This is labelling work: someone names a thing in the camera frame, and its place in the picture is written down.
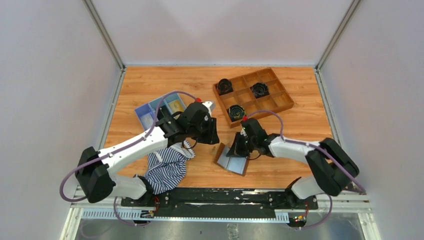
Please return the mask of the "brown leather card holder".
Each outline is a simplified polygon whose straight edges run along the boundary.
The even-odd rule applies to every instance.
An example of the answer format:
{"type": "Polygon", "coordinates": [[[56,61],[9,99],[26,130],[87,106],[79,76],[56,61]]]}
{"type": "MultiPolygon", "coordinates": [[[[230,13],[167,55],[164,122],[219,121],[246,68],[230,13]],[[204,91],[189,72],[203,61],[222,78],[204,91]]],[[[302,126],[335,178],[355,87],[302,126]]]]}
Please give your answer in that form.
{"type": "Polygon", "coordinates": [[[230,148],[220,143],[215,154],[213,163],[220,168],[239,175],[245,176],[248,168],[248,160],[245,157],[228,157],[226,154],[229,152],[230,148]]]}

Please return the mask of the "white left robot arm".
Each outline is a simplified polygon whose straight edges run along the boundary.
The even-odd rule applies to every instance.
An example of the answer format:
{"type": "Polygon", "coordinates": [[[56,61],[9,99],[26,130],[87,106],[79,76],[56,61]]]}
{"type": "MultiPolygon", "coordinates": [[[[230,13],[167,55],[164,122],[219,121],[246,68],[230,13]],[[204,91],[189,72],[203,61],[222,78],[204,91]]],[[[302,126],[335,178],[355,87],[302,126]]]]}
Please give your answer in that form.
{"type": "Polygon", "coordinates": [[[186,174],[186,161],[195,157],[188,138],[198,144],[219,143],[214,108],[212,101],[195,101],[182,113],[163,116],[152,128],[120,144],[84,149],[73,172],[85,195],[82,199],[93,204],[108,197],[126,197],[142,207],[149,206],[152,192],[175,188],[186,174]],[[118,174],[144,156],[148,156],[148,169],[143,176],[118,174]]]}

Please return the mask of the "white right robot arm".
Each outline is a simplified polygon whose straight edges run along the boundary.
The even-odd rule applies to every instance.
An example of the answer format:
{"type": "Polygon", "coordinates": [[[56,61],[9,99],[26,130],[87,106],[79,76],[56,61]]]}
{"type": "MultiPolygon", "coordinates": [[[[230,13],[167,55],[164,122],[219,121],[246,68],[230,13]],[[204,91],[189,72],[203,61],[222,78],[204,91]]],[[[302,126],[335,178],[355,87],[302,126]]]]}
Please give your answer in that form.
{"type": "Polygon", "coordinates": [[[286,158],[305,163],[311,170],[308,177],[295,179],[285,189],[286,204],[298,209],[307,198],[320,194],[332,197],[359,175],[360,170],[342,147],[332,138],[322,141],[301,141],[268,134],[255,118],[241,122],[227,157],[247,158],[252,152],[270,158],[286,158]]]}

